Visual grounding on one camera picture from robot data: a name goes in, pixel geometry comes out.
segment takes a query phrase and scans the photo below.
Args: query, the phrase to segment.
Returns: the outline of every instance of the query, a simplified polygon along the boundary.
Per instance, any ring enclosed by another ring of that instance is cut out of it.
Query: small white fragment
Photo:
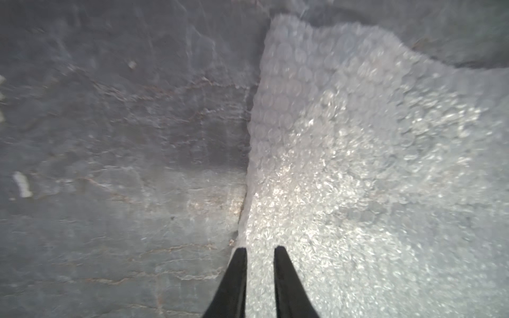
[[[34,194],[30,191],[28,178],[19,171],[14,172],[12,175],[14,182],[18,185],[20,197],[31,197]]]

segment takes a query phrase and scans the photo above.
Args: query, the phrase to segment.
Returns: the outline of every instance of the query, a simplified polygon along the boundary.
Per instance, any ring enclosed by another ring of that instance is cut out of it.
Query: crack
[[[189,275],[186,274],[185,271],[162,271],[159,273],[147,273],[147,272],[131,272],[131,276],[124,277],[119,280],[114,279],[108,279],[108,278],[82,278],[82,279],[69,279],[69,280],[37,280],[33,283],[30,283],[27,285],[27,287],[34,286],[34,285],[52,285],[52,284],[76,284],[76,283],[100,283],[105,285],[120,285],[126,281],[134,280],[138,277],[151,277],[151,278],[158,278],[160,275],[164,274],[170,274],[175,276],[176,278],[180,280],[209,280],[209,279],[215,279],[217,278],[221,272],[223,271],[223,267],[219,267],[212,272],[206,273],[204,275]]]
[[[153,253],[171,253],[175,250],[181,250],[181,249],[184,249],[186,247],[200,247],[200,248],[206,248],[208,250],[215,250],[217,249],[217,247],[215,247],[213,244],[206,244],[206,245],[199,245],[199,244],[184,244],[184,245],[180,245],[180,246],[172,246],[172,247],[169,247],[169,248],[157,248],[157,249],[151,249],[150,251],[147,251],[147,252],[144,252],[142,254],[140,254],[138,257],[143,257],[147,254],[153,254]]]
[[[96,240],[102,240],[102,239],[110,240],[110,238],[109,238],[109,237],[107,237],[107,236],[99,236],[99,237],[96,237],[96,238],[90,239],[88,242],[83,243],[83,245],[88,245],[88,244],[90,244],[90,243],[92,243],[92,242],[94,242],[94,241],[96,241]]]
[[[171,261],[165,261],[165,262],[162,262],[161,264],[170,264],[170,263],[175,263],[175,262],[189,262],[189,261],[205,261],[204,258],[201,258],[201,257],[197,257],[197,258],[179,258],[179,259],[172,259]]]
[[[102,189],[106,189],[107,192],[110,194],[111,200],[113,200],[113,201],[121,201],[121,202],[128,203],[128,204],[141,204],[141,202],[133,201],[131,198],[129,198],[126,195],[123,195],[123,194],[120,194],[118,192],[112,191],[108,186],[100,184],[100,183],[98,183],[97,181],[95,181],[92,178],[83,177],[83,178],[78,178],[77,180],[85,180],[85,181],[88,181],[89,183],[91,183],[91,184],[93,184],[95,186],[98,186],[98,187],[100,187]]]
[[[124,309],[127,309],[127,308],[129,308],[129,309],[147,309],[147,310],[150,310],[150,311],[156,311],[159,314],[166,313],[166,314],[180,314],[180,315],[187,315],[187,316],[201,316],[202,315],[202,313],[199,313],[199,312],[191,312],[191,311],[184,311],[184,310],[173,310],[173,309],[164,309],[164,308],[159,309],[157,307],[151,307],[151,306],[141,305],[141,304],[125,304],[124,306],[125,307],[113,309],[113,310],[110,310],[110,311],[107,311],[107,312],[104,312],[104,313],[100,313],[100,314],[91,316],[90,318],[100,318],[102,316],[105,316],[105,315],[108,315],[108,314],[111,314],[111,313],[114,313],[114,312],[118,312],[118,311],[121,311],[121,310],[124,310]]]
[[[60,263],[51,263],[52,265],[55,265],[55,266],[81,266],[83,265],[83,263],[76,263],[76,262],[60,262]]]
[[[24,292],[21,292],[21,293],[15,293],[15,294],[1,295],[0,297],[2,297],[2,298],[17,297],[17,296],[23,296],[24,294],[25,294]]]
[[[197,81],[192,81],[187,85],[177,87],[171,91],[163,90],[157,86],[142,86],[145,91],[151,93],[149,95],[140,95],[140,94],[125,94],[120,90],[101,84],[93,79],[90,79],[94,88],[103,95],[111,96],[121,102],[135,102],[135,101],[156,101],[162,98],[174,97],[175,95],[183,94],[189,90],[198,90],[204,87],[216,87],[216,88],[235,88],[237,90],[249,90],[250,87],[242,86],[237,84],[221,84],[214,81],[211,81],[205,76],[202,76]]]
[[[163,298],[161,295],[161,287],[159,285],[160,280],[156,279],[156,290],[155,290],[155,297],[156,297],[156,304],[157,304],[157,312],[160,315],[163,315],[162,312],[162,306],[163,306]]]

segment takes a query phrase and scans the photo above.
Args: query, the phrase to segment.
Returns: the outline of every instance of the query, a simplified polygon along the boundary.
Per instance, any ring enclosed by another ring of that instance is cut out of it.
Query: gray stone surface
[[[508,87],[377,26],[278,16],[248,125],[247,315],[275,316],[284,245],[323,318],[508,316]]]
[[[268,18],[229,0],[0,6],[0,316],[200,316],[236,238]]]

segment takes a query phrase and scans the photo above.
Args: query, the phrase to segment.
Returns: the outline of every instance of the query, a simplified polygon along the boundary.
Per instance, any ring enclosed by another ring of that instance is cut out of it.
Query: white debris
[[[30,191],[28,178],[19,171],[14,172],[12,175],[14,182],[18,185],[20,197],[31,197],[34,194]]]

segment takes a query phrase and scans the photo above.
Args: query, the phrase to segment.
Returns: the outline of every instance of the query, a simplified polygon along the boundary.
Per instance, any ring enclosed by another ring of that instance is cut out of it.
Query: bubble wrap
[[[507,69],[276,17],[248,125],[246,315],[275,317],[281,244],[322,318],[509,316],[508,94]]]

